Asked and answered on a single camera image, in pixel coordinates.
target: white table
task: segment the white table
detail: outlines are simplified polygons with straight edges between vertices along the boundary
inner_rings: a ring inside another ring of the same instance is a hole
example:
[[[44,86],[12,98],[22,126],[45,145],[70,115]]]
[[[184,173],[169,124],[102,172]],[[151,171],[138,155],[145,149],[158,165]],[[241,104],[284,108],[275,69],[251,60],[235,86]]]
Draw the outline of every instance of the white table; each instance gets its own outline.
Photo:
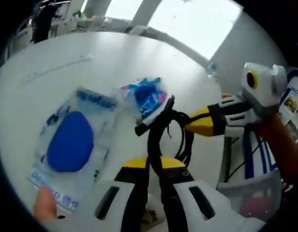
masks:
[[[47,72],[30,82],[28,75],[51,70],[70,57],[91,60]],[[0,69],[0,157],[16,193],[32,211],[36,190],[27,180],[33,151],[48,116],[83,86],[109,94],[116,86],[138,78],[162,77],[165,87],[176,97],[174,108],[187,114],[220,100],[221,91],[208,79],[205,70],[175,48],[157,40],[113,32],[87,32],[55,37],[34,44],[11,57]],[[137,137],[135,120],[119,115],[113,146],[101,179],[113,179],[124,162],[146,156],[147,133]],[[181,134],[171,125],[173,139],[164,136],[161,149],[173,156]],[[189,170],[215,187],[222,163],[223,136],[195,136]],[[157,178],[151,180],[157,192]]]

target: blue sponge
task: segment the blue sponge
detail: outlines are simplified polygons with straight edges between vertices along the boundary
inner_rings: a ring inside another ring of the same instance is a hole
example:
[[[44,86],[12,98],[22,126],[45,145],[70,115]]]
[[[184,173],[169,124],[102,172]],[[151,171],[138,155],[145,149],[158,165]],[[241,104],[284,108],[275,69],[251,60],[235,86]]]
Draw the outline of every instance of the blue sponge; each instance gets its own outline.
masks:
[[[47,161],[58,172],[75,172],[89,160],[93,148],[93,131],[78,111],[66,115],[47,151]]]

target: plastic bag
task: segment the plastic bag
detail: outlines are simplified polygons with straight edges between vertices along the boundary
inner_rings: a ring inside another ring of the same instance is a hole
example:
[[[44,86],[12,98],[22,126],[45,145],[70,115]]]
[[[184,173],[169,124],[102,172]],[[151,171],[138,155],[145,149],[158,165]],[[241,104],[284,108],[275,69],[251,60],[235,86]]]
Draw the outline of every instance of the plastic bag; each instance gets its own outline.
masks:
[[[117,100],[137,119],[148,117],[167,98],[161,78],[143,78],[115,89]]]
[[[72,111],[81,112],[93,130],[94,146],[88,162],[76,172],[57,172],[47,163],[48,146],[63,118]],[[47,186],[58,205],[73,211],[90,191],[109,152],[117,101],[88,89],[77,88],[69,100],[51,115],[43,127],[28,176],[37,187]]]

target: window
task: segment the window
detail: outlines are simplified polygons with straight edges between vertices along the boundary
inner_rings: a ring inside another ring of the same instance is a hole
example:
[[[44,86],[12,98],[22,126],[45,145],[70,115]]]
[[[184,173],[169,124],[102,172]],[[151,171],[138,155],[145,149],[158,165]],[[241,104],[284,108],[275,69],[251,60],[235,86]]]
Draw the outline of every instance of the window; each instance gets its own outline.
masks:
[[[210,60],[242,11],[231,0],[162,0],[149,26]]]
[[[106,17],[132,20],[143,0],[112,0]]]

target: plastic bottle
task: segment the plastic bottle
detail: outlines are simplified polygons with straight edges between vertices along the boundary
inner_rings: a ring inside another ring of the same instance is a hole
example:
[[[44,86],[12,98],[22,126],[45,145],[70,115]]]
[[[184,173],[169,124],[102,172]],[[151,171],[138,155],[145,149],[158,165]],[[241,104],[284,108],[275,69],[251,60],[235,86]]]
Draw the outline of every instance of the plastic bottle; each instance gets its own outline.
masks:
[[[208,65],[207,75],[209,79],[213,79],[216,83],[219,83],[219,77],[216,69],[217,69],[217,65],[214,62],[212,62],[211,64]]]

